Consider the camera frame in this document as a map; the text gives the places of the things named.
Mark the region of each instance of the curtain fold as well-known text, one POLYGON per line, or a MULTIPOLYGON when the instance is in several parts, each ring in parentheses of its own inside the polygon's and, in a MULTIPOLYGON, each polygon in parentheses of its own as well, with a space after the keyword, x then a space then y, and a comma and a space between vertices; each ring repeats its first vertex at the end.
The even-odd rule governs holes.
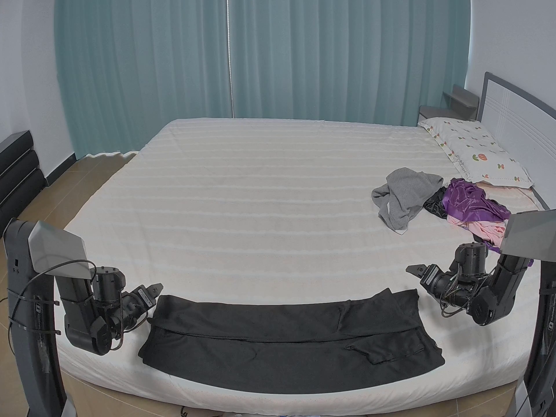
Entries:
POLYGON ((230 0, 236 117, 414 126, 464 84, 470 0, 230 0))
POLYGON ((77 157, 142 148, 168 122, 231 117, 226 0, 56 0, 77 157))

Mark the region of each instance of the gray knit garment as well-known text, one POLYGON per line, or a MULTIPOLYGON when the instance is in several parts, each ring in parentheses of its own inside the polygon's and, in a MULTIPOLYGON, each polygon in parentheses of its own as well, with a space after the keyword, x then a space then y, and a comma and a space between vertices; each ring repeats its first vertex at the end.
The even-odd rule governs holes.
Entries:
POLYGON ((413 171, 394 170, 386 184, 372 191, 372 202, 379 207, 379 217, 392 230, 405 230, 425 204, 442 186, 442 177, 413 171))

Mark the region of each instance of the mattress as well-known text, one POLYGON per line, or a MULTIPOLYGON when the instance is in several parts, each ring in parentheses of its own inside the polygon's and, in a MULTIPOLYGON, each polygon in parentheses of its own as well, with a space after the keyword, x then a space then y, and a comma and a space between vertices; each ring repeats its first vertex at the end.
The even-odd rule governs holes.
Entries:
MULTIPOLYGON (((526 366, 540 265, 527 270, 511 314, 486 327, 436 301, 405 272, 447 269, 469 232, 426 211, 404 235, 386 228, 371 191, 400 167, 459 177, 421 128, 347 122, 176 120, 83 206, 66 230, 131 290, 162 282, 192 301, 296 304, 417 288, 427 333, 446 363, 419 377, 330 394, 256 394, 194 383, 142 364, 149 324, 97 356, 58 338, 62 369, 125 393, 189 407, 269 415, 372 414, 418 407, 513 381, 526 366)), ((519 189, 492 189, 512 212, 536 210, 519 189)), ((493 268, 490 254, 487 268, 493 268)), ((56 308, 58 328, 63 309, 56 308)))

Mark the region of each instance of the black pants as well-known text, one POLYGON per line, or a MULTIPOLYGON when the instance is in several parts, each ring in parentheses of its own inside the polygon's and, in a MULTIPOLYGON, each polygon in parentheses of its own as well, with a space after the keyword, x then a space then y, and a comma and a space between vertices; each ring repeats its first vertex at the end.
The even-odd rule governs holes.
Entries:
POLYGON ((417 290, 301 305, 196 303, 161 296, 143 363, 241 391, 318 394, 421 375, 444 364, 417 290))

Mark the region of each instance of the pile of clothes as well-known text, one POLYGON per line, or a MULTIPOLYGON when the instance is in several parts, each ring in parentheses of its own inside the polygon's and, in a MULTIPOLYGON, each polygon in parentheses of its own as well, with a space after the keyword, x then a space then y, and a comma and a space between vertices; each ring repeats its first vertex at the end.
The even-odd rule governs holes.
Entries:
POLYGON ((469 230, 476 241, 500 253, 511 212, 464 179, 452 179, 448 187, 442 183, 441 176, 404 167, 390 173, 386 184, 372 191, 372 200, 386 226, 400 235, 424 207, 450 224, 469 230))

